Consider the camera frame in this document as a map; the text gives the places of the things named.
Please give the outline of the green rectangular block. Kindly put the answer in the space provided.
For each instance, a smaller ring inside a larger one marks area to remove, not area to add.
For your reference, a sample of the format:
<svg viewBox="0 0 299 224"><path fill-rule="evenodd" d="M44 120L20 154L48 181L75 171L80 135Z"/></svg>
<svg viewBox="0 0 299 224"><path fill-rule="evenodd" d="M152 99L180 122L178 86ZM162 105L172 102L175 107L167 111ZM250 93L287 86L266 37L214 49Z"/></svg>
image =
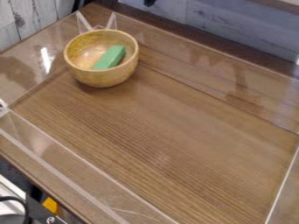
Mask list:
<svg viewBox="0 0 299 224"><path fill-rule="evenodd" d="M105 70L111 67L115 67L121 59L125 57L127 51L123 45L112 45L105 53L101 55L96 61L92 69L93 70Z"/></svg>

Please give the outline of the clear acrylic tray wall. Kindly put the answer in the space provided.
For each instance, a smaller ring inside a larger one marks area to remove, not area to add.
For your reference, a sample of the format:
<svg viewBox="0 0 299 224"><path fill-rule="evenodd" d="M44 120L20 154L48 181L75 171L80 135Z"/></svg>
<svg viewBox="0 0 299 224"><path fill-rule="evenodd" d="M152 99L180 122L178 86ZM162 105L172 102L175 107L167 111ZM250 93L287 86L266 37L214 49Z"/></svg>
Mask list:
<svg viewBox="0 0 299 224"><path fill-rule="evenodd" d="M87 224L179 224L12 110L0 155Z"/></svg>

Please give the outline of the brown wooden bowl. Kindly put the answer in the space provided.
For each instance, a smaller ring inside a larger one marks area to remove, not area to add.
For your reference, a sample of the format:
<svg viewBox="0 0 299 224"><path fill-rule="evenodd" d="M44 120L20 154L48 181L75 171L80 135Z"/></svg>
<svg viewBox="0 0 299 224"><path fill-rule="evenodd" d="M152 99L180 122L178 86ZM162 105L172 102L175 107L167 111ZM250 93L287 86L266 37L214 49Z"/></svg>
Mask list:
<svg viewBox="0 0 299 224"><path fill-rule="evenodd" d="M125 56L107 69L95 69L111 46L123 46ZM93 30L77 35L64 47L63 57L75 79L95 88L123 83L133 74L139 61L136 39L120 30Z"/></svg>

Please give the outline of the yellow label block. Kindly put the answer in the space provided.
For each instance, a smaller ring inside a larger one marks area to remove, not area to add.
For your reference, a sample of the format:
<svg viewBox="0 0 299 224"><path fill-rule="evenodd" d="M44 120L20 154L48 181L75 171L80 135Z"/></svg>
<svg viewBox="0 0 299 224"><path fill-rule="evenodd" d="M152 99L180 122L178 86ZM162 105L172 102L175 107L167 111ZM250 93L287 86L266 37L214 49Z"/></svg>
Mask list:
<svg viewBox="0 0 299 224"><path fill-rule="evenodd" d="M59 215L60 214L60 206L57 204L57 202L48 197L45 199L45 201L41 203L41 205L55 214Z"/></svg>

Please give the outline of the black device with screw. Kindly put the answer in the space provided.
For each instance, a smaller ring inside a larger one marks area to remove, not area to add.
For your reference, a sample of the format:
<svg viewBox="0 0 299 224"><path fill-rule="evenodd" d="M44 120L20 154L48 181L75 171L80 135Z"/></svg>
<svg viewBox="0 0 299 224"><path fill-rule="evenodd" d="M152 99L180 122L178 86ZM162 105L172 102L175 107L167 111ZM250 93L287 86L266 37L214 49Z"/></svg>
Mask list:
<svg viewBox="0 0 299 224"><path fill-rule="evenodd" d="M29 210L28 224L84 224L68 212L61 215L52 213L29 195L25 195L25 202Z"/></svg>

